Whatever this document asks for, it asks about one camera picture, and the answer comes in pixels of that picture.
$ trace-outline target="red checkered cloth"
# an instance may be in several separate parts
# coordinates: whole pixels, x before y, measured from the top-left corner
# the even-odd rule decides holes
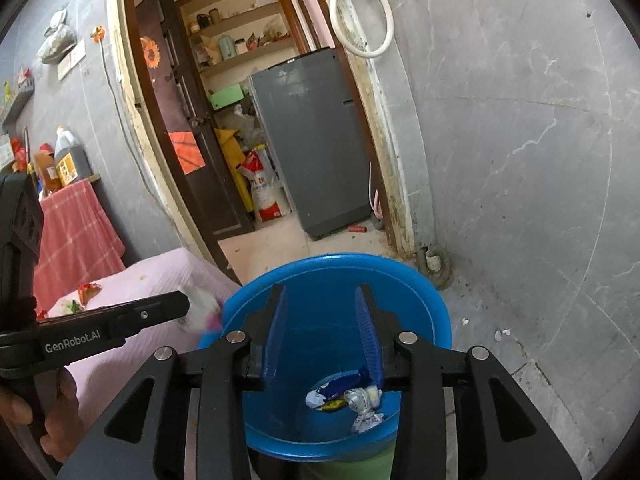
[[[40,202],[44,229],[33,293],[37,311],[48,311],[81,283],[124,270],[124,244],[87,179]]]

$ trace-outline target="door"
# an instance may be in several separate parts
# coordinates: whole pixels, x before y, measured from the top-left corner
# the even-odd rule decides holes
[[[174,0],[143,0],[136,7],[136,16],[141,41],[150,53],[149,77],[166,130],[169,134],[193,133],[197,149],[192,146],[190,152],[195,152],[198,160],[191,160],[189,151],[177,155],[191,163],[187,164],[186,179],[208,227],[218,240],[253,231],[215,137],[212,108]]]

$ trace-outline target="green box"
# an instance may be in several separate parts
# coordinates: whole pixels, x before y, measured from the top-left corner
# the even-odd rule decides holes
[[[213,106],[214,110],[220,110],[220,108],[237,103],[243,97],[242,88],[240,88],[239,84],[236,84],[209,95],[209,101],[211,101],[211,106]]]

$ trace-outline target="gray refrigerator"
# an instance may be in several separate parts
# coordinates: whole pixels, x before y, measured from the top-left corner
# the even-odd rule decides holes
[[[331,48],[250,76],[276,170],[305,232],[321,238],[370,214],[369,158]]]

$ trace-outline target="metal bolt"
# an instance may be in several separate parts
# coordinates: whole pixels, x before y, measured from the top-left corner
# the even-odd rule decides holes
[[[242,330],[233,330],[226,335],[226,340],[230,343],[241,343],[246,335]]]
[[[484,346],[474,346],[471,349],[471,355],[479,361],[484,361],[489,357],[489,351]]]
[[[169,346],[161,346],[154,352],[154,357],[158,361],[166,361],[174,353],[174,349]]]
[[[415,335],[413,332],[401,332],[400,335],[398,336],[398,339],[400,340],[400,342],[404,343],[405,345],[412,345],[416,341],[418,341],[418,336]]]

